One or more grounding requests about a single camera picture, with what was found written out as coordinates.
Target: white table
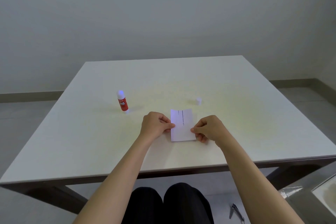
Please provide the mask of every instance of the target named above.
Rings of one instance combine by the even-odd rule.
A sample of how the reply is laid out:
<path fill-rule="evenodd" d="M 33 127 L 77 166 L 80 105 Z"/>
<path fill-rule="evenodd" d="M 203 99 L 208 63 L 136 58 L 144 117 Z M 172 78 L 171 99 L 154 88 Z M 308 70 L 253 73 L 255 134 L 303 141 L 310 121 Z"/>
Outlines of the white table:
<path fill-rule="evenodd" d="M 242 56 L 86 62 L 0 185 L 78 213 L 86 199 L 65 185 L 104 180 L 149 111 L 169 117 L 187 108 L 197 119 L 217 115 L 258 167 L 280 167 L 268 177 L 278 189 L 336 158 L 336 146 Z M 172 143 L 165 135 L 139 178 L 225 170 L 213 142 Z"/>

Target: person's right arm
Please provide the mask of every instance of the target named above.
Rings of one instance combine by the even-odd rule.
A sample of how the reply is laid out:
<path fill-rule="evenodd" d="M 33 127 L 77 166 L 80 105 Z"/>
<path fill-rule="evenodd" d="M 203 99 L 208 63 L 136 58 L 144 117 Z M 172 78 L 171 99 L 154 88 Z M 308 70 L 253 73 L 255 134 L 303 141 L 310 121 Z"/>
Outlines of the person's right arm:
<path fill-rule="evenodd" d="M 303 223 L 215 115 L 202 118 L 191 132 L 221 148 L 251 223 Z"/>

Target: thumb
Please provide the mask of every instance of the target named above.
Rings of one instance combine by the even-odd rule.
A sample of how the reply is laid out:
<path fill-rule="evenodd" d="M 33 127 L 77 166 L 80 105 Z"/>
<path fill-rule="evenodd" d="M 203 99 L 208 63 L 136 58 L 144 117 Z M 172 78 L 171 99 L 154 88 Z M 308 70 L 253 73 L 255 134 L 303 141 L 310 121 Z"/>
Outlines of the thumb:
<path fill-rule="evenodd" d="M 163 124 L 163 128 L 166 129 L 171 129 L 175 127 L 174 123 L 162 123 Z"/>
<path fill-rule="evenodd" d="M 190 131 L 194 134 L 204 134 L 204 127 L 193 127 Z"/>

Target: person's left arm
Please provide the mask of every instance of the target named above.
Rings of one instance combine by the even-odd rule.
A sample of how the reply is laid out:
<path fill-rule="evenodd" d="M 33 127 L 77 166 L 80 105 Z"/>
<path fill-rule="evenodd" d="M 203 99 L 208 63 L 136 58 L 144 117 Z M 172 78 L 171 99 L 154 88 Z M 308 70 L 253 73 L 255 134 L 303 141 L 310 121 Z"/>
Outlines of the person's left arm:
<path fill-rule="evenodd" d="M 121 223 L 150 145 L 163 132 L 169 132 L 174 126 L 162 113 L 150 112 L 145 115 L 138 138 L 92 195 L 73 223 Z"/>

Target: glue stick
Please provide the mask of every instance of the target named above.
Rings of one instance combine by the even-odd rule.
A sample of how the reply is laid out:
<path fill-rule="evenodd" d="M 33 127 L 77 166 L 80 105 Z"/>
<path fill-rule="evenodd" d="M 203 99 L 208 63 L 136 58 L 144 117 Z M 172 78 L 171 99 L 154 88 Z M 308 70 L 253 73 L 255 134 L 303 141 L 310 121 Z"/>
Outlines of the glue stick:
<path fill-rule="evenodd" d="M 118 93 L 117 93 L 117 96 L 118 96 L 118 100 L 119 100 L 121 110 L 123 110 L 125 113 L 128 113 L 128 105 L 127 105 L 127 102 L 126 102 L 124 92 L 122 90 L 119 90 Z"/>

